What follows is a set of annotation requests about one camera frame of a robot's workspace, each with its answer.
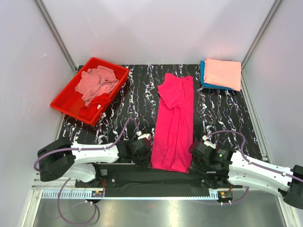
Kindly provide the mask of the magenta t shirt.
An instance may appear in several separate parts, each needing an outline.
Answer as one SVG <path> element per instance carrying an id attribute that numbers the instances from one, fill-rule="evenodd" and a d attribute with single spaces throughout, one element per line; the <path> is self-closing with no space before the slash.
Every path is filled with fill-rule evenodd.
<path id="1" fill-rule="evenodd" d="M 151 152 L 153 168 L 187 173 L 192 161 L 193 77 L 176 77 L 166 73 L 158 86 L 160 96 Z"/>

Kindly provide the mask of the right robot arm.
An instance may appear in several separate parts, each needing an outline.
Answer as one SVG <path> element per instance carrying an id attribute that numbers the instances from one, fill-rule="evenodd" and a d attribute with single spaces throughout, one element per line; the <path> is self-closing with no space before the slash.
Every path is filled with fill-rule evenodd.
<path id="1" fill-rule="evenodd" d="M 238 185 L 273 194 L 297 209 L 303 208 L 303 168 L 276 166 L 243 156 L 241 152 L 208 141 L 194 141 L 189 148 L 191 170 L 211 189 Z"/>

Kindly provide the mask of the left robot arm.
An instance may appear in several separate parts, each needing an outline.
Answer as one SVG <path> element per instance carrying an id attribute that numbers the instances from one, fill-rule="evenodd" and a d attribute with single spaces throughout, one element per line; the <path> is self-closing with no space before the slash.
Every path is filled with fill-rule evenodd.
<path id="1" fill-rule="evenodd" d="M 152 144 L 144 137 L 104 145 L 72 143 L 68 138 L 60 138 L 37 152 L 34 169 L 39 172 L 42 182 L 66 177 L 98 187 L 102 183 L 102 175 L 97 164 L 133 162 L 146 166 L 151 151 Z"/>

